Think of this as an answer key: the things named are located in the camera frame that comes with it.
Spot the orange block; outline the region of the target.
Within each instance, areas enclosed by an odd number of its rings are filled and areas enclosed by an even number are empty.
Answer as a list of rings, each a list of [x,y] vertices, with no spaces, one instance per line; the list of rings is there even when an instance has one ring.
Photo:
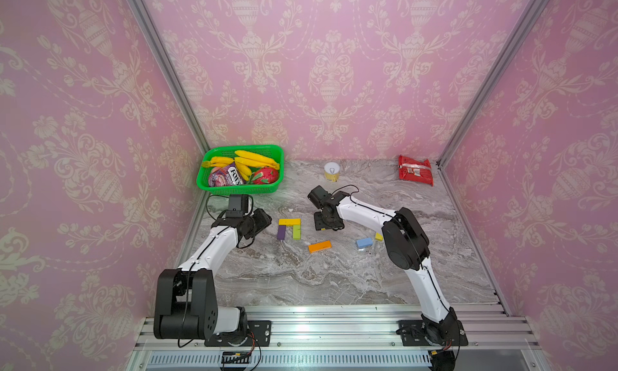
[[[311,244],[307,248],[311,254],[314,254],[322,250],[331,249],[332,243],[330,241],[319,242],[319,243]]]

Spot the long yellow block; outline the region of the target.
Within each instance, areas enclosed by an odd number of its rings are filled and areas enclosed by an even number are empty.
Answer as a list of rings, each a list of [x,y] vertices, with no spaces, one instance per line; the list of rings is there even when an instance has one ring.
[[[300,226],[301,219],[300,218],[279,219],[278,224],[280,226]]]

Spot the purple block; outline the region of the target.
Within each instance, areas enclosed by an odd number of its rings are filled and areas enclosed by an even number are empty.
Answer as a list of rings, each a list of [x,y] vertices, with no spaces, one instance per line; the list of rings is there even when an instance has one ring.
[[[286,226],[280,225],[278,226],[277,240],[284,241],[285,238],[286,238]]]

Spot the lime green block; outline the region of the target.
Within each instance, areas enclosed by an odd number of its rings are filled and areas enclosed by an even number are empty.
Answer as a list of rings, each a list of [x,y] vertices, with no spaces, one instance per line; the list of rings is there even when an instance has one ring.
[[[292,226],[293,230],[292,230],[292,237],[294,240],[300,240],[301,239],[301,231],[302,231],[302,226],[301,225],[294,225]]]

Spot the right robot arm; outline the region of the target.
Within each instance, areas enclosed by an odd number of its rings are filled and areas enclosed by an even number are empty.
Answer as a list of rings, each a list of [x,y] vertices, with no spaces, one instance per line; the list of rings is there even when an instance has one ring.
[[[390,261],[405,271],[418,297],[426,339],[443,347],[462,344],[460,321],[433,270],[429,238],[412,211],[379,208],[347,192],[330,193],[320,186],[307,198],[317,208],[317,230],[342,230],[350,221],[380,234]]]

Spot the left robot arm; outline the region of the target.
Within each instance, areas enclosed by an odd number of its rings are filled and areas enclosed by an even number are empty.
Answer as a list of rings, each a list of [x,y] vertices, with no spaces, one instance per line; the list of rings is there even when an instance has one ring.
[[[228,254],[243,239],[254,241],[272,223],[263,209],[230,217],[223,212],[198,250],[175,269],[158,278],[154,308],[154,337],[159,340],[203,340],[212,345],[240,346],[249,338],[243,307],[221,307],[214,279]]]

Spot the light blue block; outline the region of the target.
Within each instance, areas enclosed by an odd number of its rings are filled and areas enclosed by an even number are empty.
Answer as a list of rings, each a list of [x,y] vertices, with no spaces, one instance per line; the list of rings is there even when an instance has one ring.
[[[356,246],[358,250],[364,250],[366,248],[372,247],[373,239],[370,237],[366,237],[366,238],[356,240]]]

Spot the yellow paper cup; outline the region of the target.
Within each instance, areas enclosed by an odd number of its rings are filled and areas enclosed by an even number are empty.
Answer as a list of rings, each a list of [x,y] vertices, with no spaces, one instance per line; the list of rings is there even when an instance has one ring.
[[[324,165],[324,176],[328,181],[337,182],[340,179],[341,166],[336,162],[328,162]]]

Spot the red dragon fruit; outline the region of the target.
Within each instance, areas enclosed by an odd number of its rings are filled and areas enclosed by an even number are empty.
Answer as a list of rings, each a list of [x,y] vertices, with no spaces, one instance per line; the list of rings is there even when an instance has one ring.
[[[255,171],[251,175],[249,183],[257,185],[273,184],[278,180],[278,178],[279,170],[265,167]]]

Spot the purple snack packet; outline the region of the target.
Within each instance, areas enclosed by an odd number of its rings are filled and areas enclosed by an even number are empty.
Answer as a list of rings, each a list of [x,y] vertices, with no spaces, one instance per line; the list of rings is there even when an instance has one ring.
[[[240,186],[246,184],[246,179],[236,163],[233,162],[223,167],[213,168],[209,175],[208,184],[212,188]]]

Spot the green plastic basket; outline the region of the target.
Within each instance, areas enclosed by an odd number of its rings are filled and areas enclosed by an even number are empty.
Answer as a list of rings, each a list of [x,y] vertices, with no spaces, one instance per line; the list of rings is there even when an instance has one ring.
[[[285,153],[284,150],[277,145],[271,145],[271,144],[266,144],[266,145],[249,145],[249,146],[228,146],[228,147],[216,147],[214,149],[209,150],[208,152],[206,152],[206,154],[204,155],[204,157],[206,156],[210,156],[211,154],[224,154],[227,152],[231,152],[231,151],[235,151],[235,150],[248,150],[251,152],[258,152],[260,154],[272,157],[277,159],[279,162],[283,163],[283,171],[281,171],[279,173],[279,178],[278,180],[273,183],[273,184],[265,184],[265,185],[257,185],[257,184],[250,184],[250,183],[246,183],[244,185],[240,185],[240,186],[230,186],[230,187],[220,187],[220,188],[212,188],[209,187],[208,184],[208,179],[209,179],[209,175],[211,170],[205,170],[200,168],[199,172],[198,172],[198,176],[196,179],[196,184],[197,186],[207,192],[210,192],[213,195],[222,195],[222,196],[228,196],[231,194],[248,194],[248,195],[255,195],[255,194],[260,194],[260,193],[272,193],[275,192],[278,189],[278,186],[281,184],[281,182],[283,181],[283,178],[285,176],[285,168],[284,168],[284,164],[285,164]]]

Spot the red snack bag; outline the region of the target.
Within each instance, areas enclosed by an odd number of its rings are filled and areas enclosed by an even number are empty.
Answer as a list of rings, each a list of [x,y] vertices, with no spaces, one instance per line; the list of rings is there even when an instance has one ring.
[[[415,160],[404,155],[398,157],[398,177],[402,181],[434,185],[431,163],[429,160]]]

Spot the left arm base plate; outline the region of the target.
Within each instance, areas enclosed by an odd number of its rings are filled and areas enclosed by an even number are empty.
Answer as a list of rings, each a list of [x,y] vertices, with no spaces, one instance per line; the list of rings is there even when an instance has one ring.
[[[205,347],[269,347],[272,334],[271,320],[249,320],[241,332],[226,332],[212,336],[204,342]]]

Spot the aluminium rail frame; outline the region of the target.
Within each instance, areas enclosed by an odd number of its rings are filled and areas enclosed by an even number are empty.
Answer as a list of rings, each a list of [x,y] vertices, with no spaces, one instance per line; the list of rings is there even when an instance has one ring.
[[[548,370],[524,317],[499,303],[457,304],[468,343],[431,356],[429,346],[406,346],[397,335],[420,317],[410,305],[249,307],[261,345],[208,347],[158,340],[146,320],[128,370]]]

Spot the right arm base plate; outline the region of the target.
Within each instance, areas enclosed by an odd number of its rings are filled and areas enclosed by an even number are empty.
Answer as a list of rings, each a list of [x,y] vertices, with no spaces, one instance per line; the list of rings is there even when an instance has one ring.
[[[422,320],[400,320],[396,334],[400,336],[405,347],[433,346],[444,348],[469,346],[463,324],[458,320],[456,326],[447,333],[431,332],[430,325]]]

